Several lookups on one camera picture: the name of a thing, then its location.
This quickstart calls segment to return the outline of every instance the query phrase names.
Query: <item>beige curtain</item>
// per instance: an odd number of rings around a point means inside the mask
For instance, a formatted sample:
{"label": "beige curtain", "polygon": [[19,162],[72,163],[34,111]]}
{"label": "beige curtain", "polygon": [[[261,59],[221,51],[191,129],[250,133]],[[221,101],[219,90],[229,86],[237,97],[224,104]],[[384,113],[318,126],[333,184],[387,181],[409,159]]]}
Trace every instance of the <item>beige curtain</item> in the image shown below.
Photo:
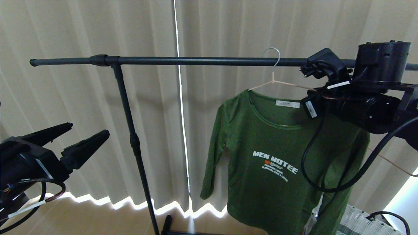
{"label": "beige curtain", "polygon": [[[171,1],[1,1],[2,138],[64,122],[63,147],[102,129],[110,139],[67,180],[76,197],[145,201],[113,71],[92,65],[32,67],[30,58],[176,56]],[[189,207],[175,66],[122,66],[156,208]],[[29,195],[39,195],[31,189]]]}
{"label": "beige curtain", "polygon": [[[355,59],[357,46],[368,41],[411,41],[408,62],[417,63],[418,2],[410,1],[176,1],[180,56],[259,57],[277,47],[282,57],[309,57],[329,47],[340,58]],[[268,57],[277,57],[270,50]],[[304,78],[298,68],[276,69],[276,79],[308,87],[324,79]],[[406,72],[403,82],[416,83]],[[271,78],[269,67],[182,66],[186,141],[191,198],[197,210],[210,202],[222,210],[227,201],[226,162],[217,169],[215,191],[199,198],[207,151],[217,108],[244,89]],[[284,85],[257,89],[265,95],[301,99],[306,91]],[[389,95],[401,97],[400,93]],[[383,136],[373,135],[373,149]],[[417,152],[394,138],[382,155],[410,172],[418,166]],[[378,158],[352,191],[349,203],[373,212],[384,209],[408,175]]]}
{"label": "beige curtain", "polygon": [[[63,147],[108,129],[110,139],[71,175],[68,190],[77,197],[109,196],[113,203],[127,196],[135,204],[144,202],[112,70],[92,65],[33,68],[29,59],[177,56],[175,18],[180,56],[259,57],[274,46],[282,57],[308,57],[329,47],[340,58],[354,59],[359,44],[394,39],[411,41],[408,62],[418,63],[415,0],[5,0],[0,2],[0,137],[73,122],[71,132],[47,145],[59,155]],[[266,56],[277,55],[272,50]],[[180,67],[187,151],[177,66],[122,67],[151,194],[156,208],[177,201],[188,209],[187,154],[193,210],[208,202],[222,210],[227,201],[226,159],[217,171],[214,195],[199,198],[216,110],[226,99],[267,81],[271,67]],[[416,76],[405,72],[403,81],[416,83]],[[295,67],[276,68],[276,79],[309,87],[325,82],[305,79]],[[283,85],[257,91],[280,98],[306,95],[303,89]],[[374,135],[370,148],[381,138]],[[382,155],[410,172],[418,166],[417,152],[401,139],[391,141]],[[369,213],[381,210],[407,178],[378,158],[353,187],[349,203]],[[33,188],[28,193],[39,192]]]}

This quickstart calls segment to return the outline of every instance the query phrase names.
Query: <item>shirt sleeve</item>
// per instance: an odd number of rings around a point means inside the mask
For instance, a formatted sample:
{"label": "shirt sleeve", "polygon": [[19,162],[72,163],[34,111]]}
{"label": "shirt sleeve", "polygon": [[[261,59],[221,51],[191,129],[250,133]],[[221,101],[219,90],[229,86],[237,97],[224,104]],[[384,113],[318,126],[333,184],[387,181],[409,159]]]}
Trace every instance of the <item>shirt sleeve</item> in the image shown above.
{"label": "shirt sleeve", "polygon": [[[351,148],[341,152],[331,163],[325,177],[326,188],[347,183],[360,169],[370,134],[361,130]],[[325,193],[317,223],[309,235],[336,234],[350,196],[351,187],[336,193]]]}
{"label": "shirt sleeve", "polygon": [[229,132],[229,120],[224,105],[221,105],[216,114],[212,136],[209,145],[209,154],[206,163],[203,187],[200,193],[202,199],[207,199],[213,192],[215,168],[224,151]]}

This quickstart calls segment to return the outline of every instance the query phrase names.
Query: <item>white woven basket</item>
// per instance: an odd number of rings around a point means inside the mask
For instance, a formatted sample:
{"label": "white woven basket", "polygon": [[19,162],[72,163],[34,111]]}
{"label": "white woven basket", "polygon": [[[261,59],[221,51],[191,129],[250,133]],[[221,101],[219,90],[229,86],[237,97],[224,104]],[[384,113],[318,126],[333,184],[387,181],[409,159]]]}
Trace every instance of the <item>white woven basket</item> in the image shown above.
{"label": "white woven basket", "polygon": [[368,220],[367,216],[368,213],[347,205],[336,235],[403,235],[378,219]]}

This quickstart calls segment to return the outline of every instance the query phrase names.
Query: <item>shirt neckline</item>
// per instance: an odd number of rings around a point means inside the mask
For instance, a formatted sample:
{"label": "shirt neckline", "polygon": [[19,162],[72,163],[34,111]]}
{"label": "shirt neckline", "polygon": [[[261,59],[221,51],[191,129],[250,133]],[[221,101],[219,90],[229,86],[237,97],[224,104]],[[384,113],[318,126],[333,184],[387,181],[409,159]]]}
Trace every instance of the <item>shirt neckline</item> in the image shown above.
{"label": "shirt neckline", "polygon": [[258,112],[258,110],[255,108],[255,106],[254,106],[254,104],[253,104],[253,102],[251,100],[250,93],[252,93],[253,95],[256,95],[256,96],[265,98],[265,99],[269,99],[269,100],[282,100],[282,101],[291,101],[291,102],[301,102],[301,100],[278,99],[278,98],[266,96],[266,95],[263,95],[263,94],[254,92],[252,90],[250,91],[249,89],[246,89],[245,90],[245,95],[247,96],[248,105],[250,106],[252,112],[257,116],[257,118],[259,120],[261,120],[262,122],[264,122],[265,124],[267,124],[269,126],[272,126],[274,128],[277,128],[277,129],[282,129],[282,130],[298,130],[298,129],[302,129],[304,127],[310,126],[310,125],[312,125],[312,124],[315,123],[314,120],[311,120],[311,121],[308,120],[305,123],[301,123],[301,124],[297,124],[297,125],[283,125],[283,124],[273,123],[273,122],[267,120],[266,118],[264,118]]}

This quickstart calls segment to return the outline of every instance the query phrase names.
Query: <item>white neck tag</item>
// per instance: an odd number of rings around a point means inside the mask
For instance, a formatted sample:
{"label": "white neck tag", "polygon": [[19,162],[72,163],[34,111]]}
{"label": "white neck tag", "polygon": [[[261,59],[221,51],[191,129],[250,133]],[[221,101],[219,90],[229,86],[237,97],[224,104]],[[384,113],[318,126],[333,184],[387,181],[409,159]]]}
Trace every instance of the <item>white neck tag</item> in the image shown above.
{"label": "white neck tag", "polygon": [[298,109],[301,106],[301,104],[299,102],[276,100],[276,106],[284,106]]}

